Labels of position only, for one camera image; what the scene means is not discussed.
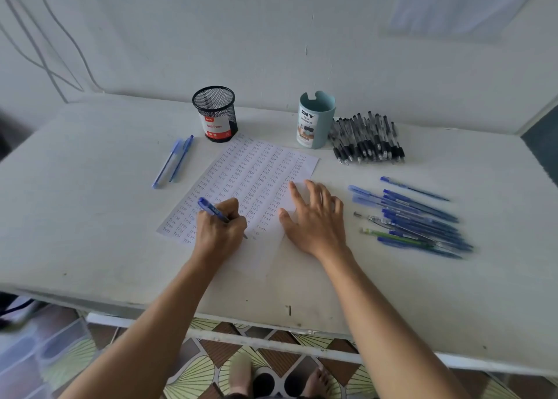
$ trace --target right hand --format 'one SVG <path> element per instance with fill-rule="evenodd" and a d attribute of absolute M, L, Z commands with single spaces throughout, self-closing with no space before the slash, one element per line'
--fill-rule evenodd
<path fill-rule="evenodd" d="M 303 252 L 314 255 L 322 261 L 331 254 L 343 254 L 345 244 L 345 226 L 343 224 L 343 202 L 331 196 L 327 188 L 304 181 L 310 191 L 310 204 L 306 204 L 296 185 L 289 182 L 291 198 L 296 205 L 298 223 L 291 220 L 289 213 L 279 208 L 279 221 L 287 237 Z"/>

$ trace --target paper sheet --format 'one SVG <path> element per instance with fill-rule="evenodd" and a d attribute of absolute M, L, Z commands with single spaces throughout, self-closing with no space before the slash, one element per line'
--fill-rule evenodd
<path fill-rule="evenodd" d="M 237 133 L 157 229 L 184 244 L 196 240 L 199 197 L 213 204 L 235 197 L 248 222 L 248 239 L 227 265 L 258 278 L 267 274 L 283 238 L 277 209 L 294 211 L 288 183 L 310 178 L 318 158 Z"/>
<path fill-rule="evenodd" d="M 526 0 L 398 0 L 389 28 L 411 35 L 496 37 Z"/>

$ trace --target desk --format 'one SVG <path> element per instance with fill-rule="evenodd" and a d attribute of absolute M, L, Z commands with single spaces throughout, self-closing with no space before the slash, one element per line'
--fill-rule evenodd
<path fill-rule="evenodd" d="M 237 108 L 237 119 L 251 137 L 299 147 L 295 114 Z M 357 261 L 435 351 L 558 374 L 558 189 L 518 137 L 400 126 L 403 165 L 342 166 L 331 150 L 305 149 L 320 158 L 313 179 L 345 202 Z M 191 104 L 93 95 L 64 106 L 0 164 L 0 290 L 137 317 L 191 253 L 157 226 L 224 147 L 198 138 L 180 182 L 153 190 L 174 140 L 190 134 L 202 136 Z M 382 175 L 454 199 L 422 198 L 459 216 L 476 252 L 455 261 L 359 234 L 353 211 L 374 210 L 346 187 L 381 191 Z M 286 238 L 265 280 L 223 269 L 198 312 L 349 335 L 324 271 Z"/>

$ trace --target pile of blue pens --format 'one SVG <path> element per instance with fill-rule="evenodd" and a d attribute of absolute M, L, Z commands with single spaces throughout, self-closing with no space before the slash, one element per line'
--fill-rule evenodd
<path fill-rule="evenodd" d="M 170 153 L 169 157 L 167 158 L 167 160 L 163 164 L 163 168 L 159 171 L 159 174 L 157 175 L 157 178 L 155 179 L 155 181 L 153 182 L 153 185 L 151 186 L 153 189 L 157 189 L 159 187 L 159 182 L 161 181 L 161 177 L 163 176 L 164 170 L 166 170 L 166 168 L 169 165 L 169 162 L 171 161 L 172 157 L 175 156 L 175 155 L 180 154 L 180 158 L 178 159 L 178 162 L 176 163 L 175 169 L 172 171 L 171 177 L 169 178 L 169 182 L 176 180 L 176 176 L 178 174 L 180 164 L 182 164 L 182 161 L 183 161 L 184 157 L 186 156 L 186 153 L 188 152 L 188 149 L 190 149 L 190 145 L 192 145 L 193 141 L 194 141 L 194 135 L 190 135 L 190 137 L 188 139 L 186 139 L 185 141 L 182 140 L 182 139 L 177 139 L 176 140 L 174 146 L 171 149 L 171 153 Z"/>
<path fill-rule="evenodd" d="M 395 123 L 391 128 L 387 116 L 380 114 L 368 118 L 360 113 L 353 118 L 340 118 L 332 126 L 328 135 L 333 144 L 333 153 L 341 164 L 351 162 L 405 162 L 405 152 L 397 138 Z"/>
<path fill-rule="evenodd" d="M 443 196 L 408 186 L 389 177 L 382 181 L 413 190 L 421 194 L 449 201 Z M 472 252 L 473 247 L 467 243 L 459 230 L 449 223 L 458 223 L 459 219 L 448 212 L 422 204 L 412 198 L 384 189 L 383 195 L 350 185 L 354 193 L 353 202 L 382 209 L 383 217 L 368 215 L 368 221 L 388 229 L 388 233 L 361 228 L 360 232 L 376 236 L 383 244 L 396 248 L 420 249 L 425 252 L 448 258 L 461 258 L 463 252 Z M 356 217 L 363 215 L 355 212 Z"/>

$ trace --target wall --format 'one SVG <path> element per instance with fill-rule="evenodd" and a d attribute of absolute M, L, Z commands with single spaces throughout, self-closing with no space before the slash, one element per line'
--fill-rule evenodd
<path fill-rule="evenodd" d="M 86 80 L 40 0 L 24 1 Z M 296 111 L 302 92 L 324 89 L 339 114 L 372 109 L 502 133 L 519 130 L 556 95 L 555 0 L 529 0 L 494 43 L 389 36 L 394 1 L 49 0 L 112 93 L 189 101 L 200 87 L 223 84 L 238 105 Z M 46 75 L 16 63 L 1 38 L 10 69 L 0 69 L 0 109 L 36 129 L 60 101 Z"/>

